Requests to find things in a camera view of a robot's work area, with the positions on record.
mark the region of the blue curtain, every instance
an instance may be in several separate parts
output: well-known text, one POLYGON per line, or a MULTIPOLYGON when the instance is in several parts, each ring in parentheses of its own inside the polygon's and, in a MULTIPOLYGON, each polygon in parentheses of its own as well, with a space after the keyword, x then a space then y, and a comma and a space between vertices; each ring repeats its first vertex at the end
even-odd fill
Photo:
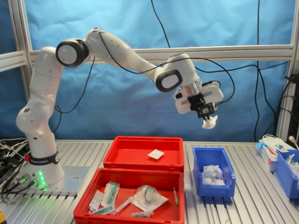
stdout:
MULTIPOLYGON (((16 51, 8 2, 0 1, 0 54, 16 51)), ((20 68, 0 72, 0 139, 23 137, 15 119, 26 104, 20 68)))
MULTIPOLYGON (((260 44, 290 44, 294 0, 261 1, 260 44)), ((256 44, 257 0, 243 1, 158 1, 156 11, 171 47, 256 44)), ((28 0, 26 10, 33 49, 57 46, 67 38, 84 38, 101 27, 127 42, 132 48, 167 48, 167 43, 150 0, 28 0)), ((255 62, 221 63, 232 69, 255 62)), ((268 67, 282 62, 260 62, 268 67)), ((203 70, 219 70, 211 63, 196 63, 203 70)), ((90 65, 66 68, 57 94, 62 111, 73 108, 80 98, 90 65)), ((263 70, 269 103, 277 107, 284 86, 286 64, 263 70)), ((224 97, 232 93, 226 73, 198 73, 203 82, 221 81, 224 97)), ((177 113, 173 93, 161 93, 142 75, 127 73, 111 65, 95 65, 85 95, 78 107, 63 114, 56 132, 58 139, 113 139, 117 135, 178 136, 184 140, 253 141, 257 119, 254 93, 256 69, 232 71, 234 97, 219 106, 217 125, 202 129, 202 120, 190 112, 177 113)), ((265 103, 259 80, 257 93, 261 137, 274 115, 265 103)), ((50 127, 55 129, 59 113, 50 127)))

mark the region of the slotted aluminum table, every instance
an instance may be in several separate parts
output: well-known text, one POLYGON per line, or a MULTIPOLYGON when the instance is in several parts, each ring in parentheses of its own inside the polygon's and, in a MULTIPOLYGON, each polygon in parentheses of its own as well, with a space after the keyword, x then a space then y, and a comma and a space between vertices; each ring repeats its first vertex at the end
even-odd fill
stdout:
MULTIPOLYGON (((103 167, 112 141, 58 140, 61 163, 90 166, 77 197, 26 193, 8 195, 0 202, 7 223, 70 224, 73 211, 94 172, 103 167)), ((299 199, 289 200, 275 175, 255 149, 254 143, 184 142, 185 223, 186 224, 299 224, 299 199), (199 198, 194 188, 192 147, 223 147, 236 175, 235 196, 231 203, 222 198, 199 198)))

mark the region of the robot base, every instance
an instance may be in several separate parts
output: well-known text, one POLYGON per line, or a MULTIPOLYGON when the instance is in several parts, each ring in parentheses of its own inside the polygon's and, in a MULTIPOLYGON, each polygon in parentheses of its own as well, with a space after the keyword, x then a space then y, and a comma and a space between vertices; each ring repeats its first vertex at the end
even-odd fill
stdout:
MULTIPOLYGON (((76 196, 77 192, 81 189, 82 182, 87 176, 90 167, 62 166, 61 168, 64 172, 64 177, 59 182, 46 186, 43 189, 32 186, 20 194, 44 194, 45 191, 48 191, 51 192, 52 195, 76 196)), ((22 188, 23 186, 17 187, 14 191, 21 190, 22 188)))

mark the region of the blue bin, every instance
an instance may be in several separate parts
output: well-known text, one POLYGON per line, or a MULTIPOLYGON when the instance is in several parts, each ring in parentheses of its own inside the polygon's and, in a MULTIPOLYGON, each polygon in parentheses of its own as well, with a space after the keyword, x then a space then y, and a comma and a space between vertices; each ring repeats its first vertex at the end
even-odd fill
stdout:
POLYGON ((299 198, 299 188, 297 187, 298 178, 285 161, 289 155, 295 154, 292 160, 299 162, 299 150, 289 149, 288 151, 288 153, 276 151, 277 163, 275 175, 288 198, 299 198))
POLYGON ((198 196, 233 197, 235 195, 235 172, 224 148, 193 147, 193 175, 198 196), (225 186, 202 184, 204 166, 219 165, 225 186))

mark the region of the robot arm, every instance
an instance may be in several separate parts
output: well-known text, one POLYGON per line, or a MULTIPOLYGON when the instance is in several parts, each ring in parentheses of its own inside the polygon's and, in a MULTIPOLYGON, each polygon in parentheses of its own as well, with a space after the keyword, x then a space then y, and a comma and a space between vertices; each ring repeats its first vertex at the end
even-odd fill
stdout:
POLYGON ((91 56, 144 74, 161 92, 170 92, 181 86, 174 94, 176 108, 181 114, 196 111, 198 117, 209 119, 215 110, 214 103, 223 99, 217 82, 201 84, 187 54, 174 55, 164 67, 156 67, 138 56, 125 42, 99 28, 91 30, 83 40, 68 39, 57 48, 45 47, 34 66, 30 99, 16 119, 18 128, 26 134, 31 151, 29 163, 20 169, 20 176, 36 178, 37 183, 32 188, 51 186, 64 177, 48 122, 54 111, 64 67, 77 67, 91 56))
POLYGON ((100 28, 91 30, 84 40, 65 40, 56 49, 58 61, 66 67, 76 67, 88 56, 96 56, 116 67, 142 72, 161 92, 170 92, 181 86, 174 95, 176 108, 181 114, 194 110, 198 117, 209 118, 209 114, 214 112, 214 103, 223 99, 217 82, 205 87, 201 85, 187 54, 173 55, 164 67, 156 67, 138 56, 124 41, 100 28))

